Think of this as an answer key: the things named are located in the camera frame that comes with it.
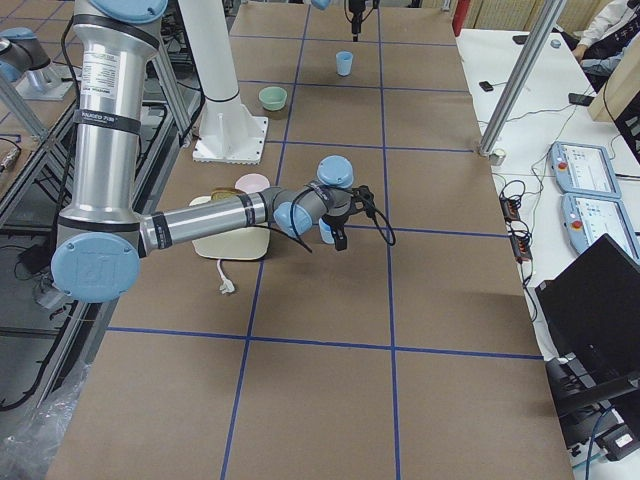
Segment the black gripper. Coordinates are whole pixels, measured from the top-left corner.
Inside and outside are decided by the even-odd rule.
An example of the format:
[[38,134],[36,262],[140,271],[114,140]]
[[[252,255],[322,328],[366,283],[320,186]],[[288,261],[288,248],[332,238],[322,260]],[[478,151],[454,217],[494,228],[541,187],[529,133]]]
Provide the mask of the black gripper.
[[336,251],[343,251],[347,249],[348,238],[345,233],[344,227],[349,219],[349,208],[346,208],[340,214],[325,214],[320,219],[324,220],[331,226],[333,238],[335,240],[334,248]]
[[351,25],[352,40],[357,42],[361,33],[361,27],[366,10],[365,0],[347,0],[347,20]]

